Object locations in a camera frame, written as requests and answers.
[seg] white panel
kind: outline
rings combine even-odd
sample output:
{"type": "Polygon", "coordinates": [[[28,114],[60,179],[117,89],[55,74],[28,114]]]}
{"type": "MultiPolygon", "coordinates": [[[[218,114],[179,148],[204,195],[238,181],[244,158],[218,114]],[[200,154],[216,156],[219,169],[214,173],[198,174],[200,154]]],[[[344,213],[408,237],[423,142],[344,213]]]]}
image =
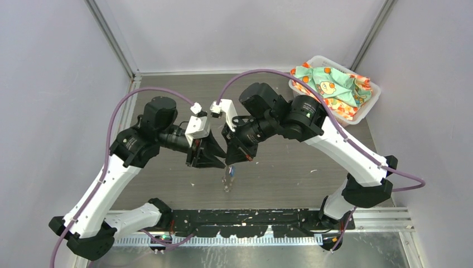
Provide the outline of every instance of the white panel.
{"type": "Polygon", "coordinates": [[[314,55],[350,66],[383,3],[102,0],[100,6],[121,30],[115,32],[130,62],[149,73],[290,70],[314,55]]]}
{"type": "Polygon", "coordinates": [[[472,265],[472,11],[471,0],[398,1],[356,70],[383,89],[367,116],[378,153],[426,179],[394,199],[409,208],[433,268],[472,265]]]}
{"type": "Polygon", "coordinates": [[[129,78],[84,1],[0,1],[0,44],[0,267],[48,267],[48,222],[100,170],[129,78]]]}

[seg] cartoon print on cloth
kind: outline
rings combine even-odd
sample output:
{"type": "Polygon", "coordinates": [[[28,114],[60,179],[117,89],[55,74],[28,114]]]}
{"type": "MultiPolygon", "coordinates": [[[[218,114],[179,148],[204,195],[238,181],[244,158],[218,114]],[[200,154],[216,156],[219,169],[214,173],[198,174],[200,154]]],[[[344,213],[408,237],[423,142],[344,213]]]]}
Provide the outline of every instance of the cartoon print on cloth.
{"type": "MultiPolygon", "coordinates": [[[[353,120],[353,116],[371,98],[370,79],[357,74],[345,74],[334,68],[312,68],[308,63],[297,66],[291,74],[318,91],[324,102],[338,115],[353,120]]],[[[302,85],[292,85],[305,95],[315,96],[302,85]]]]}

